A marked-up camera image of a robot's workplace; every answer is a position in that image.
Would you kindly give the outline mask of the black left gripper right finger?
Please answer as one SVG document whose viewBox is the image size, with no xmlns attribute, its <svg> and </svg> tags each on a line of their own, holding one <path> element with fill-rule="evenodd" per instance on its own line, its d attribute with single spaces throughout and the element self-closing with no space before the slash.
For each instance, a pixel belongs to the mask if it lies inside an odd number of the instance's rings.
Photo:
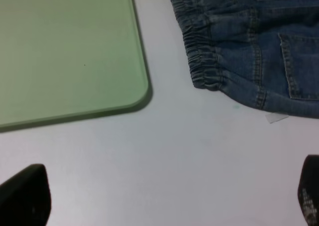
<svg viewBox="0 0 319 226">
<path fill-rule="evenodd" d="M 298 200 L 307 225 L 319 225 L 319 156 L 305 158 L 298 187 Z"/>
</svg>

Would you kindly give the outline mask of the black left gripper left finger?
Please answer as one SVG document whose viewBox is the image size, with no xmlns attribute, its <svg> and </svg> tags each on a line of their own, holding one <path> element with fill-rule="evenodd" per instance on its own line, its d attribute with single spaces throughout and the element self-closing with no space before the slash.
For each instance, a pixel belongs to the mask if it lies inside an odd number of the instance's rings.
<svg viewBox="0 0 319 226">
<path fill-rule="evenodd" d="M 46 168 L 31 164 L 0 185 L 2 226 L 45 226 L 51 212 Z"/>
</svg>

